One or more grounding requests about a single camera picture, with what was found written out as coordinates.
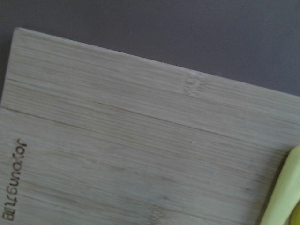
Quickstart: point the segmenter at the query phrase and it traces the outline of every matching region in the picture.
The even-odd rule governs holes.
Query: wooden surface
[[[300,97],[16,29],[1,224],[255,225],[299,112]]]

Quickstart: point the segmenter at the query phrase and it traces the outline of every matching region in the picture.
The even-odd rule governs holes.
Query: cutting board
[[[300,97],[16,29],[0,108],[4,225],[255,225]]]

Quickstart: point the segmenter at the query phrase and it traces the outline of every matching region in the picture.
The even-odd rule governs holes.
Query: gray surface
[[[300,96],[296,0],[0,0],[0,84],[15,27]]]

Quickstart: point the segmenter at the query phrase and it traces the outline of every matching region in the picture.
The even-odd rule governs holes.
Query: wooden cutting board
[[[257,224],[299,112],[300,97],[16,29],[1,224]]]

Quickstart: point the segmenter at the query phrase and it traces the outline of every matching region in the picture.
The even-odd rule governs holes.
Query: wood grain
[[[300,97],[16,29],[0,203],[19,138],[13,224],[255,225],[299,111]]]

